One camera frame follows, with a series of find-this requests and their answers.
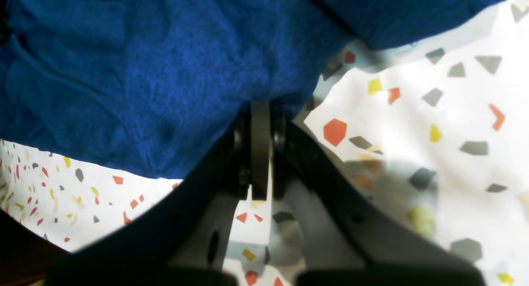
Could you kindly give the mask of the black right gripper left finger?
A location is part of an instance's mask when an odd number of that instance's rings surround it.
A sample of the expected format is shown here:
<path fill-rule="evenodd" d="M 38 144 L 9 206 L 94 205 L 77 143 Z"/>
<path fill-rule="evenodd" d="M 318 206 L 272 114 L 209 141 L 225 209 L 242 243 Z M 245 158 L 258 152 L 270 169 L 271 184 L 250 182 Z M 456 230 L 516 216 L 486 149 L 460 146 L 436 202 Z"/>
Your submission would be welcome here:
<path fill-rule="evenodd" d="M 184 181 L 130 224 L 51 267 L 46 286 L 236 286 L 222 273 L 240 200 L 266 200 L 271 113 L 243 111 Z"/>

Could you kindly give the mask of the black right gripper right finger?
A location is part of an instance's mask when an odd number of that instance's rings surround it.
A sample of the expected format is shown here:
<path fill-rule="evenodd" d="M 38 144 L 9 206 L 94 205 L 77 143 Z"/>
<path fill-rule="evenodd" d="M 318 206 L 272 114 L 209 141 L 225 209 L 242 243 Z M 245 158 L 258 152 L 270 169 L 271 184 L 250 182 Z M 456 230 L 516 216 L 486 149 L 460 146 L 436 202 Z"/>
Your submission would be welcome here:
<path fill-rule="evenodd" d="M 302 232 L 296 286 L 483 286 L 473 265 L 377 209 L 306 132 L 272 113 L 274 198 Z"/>

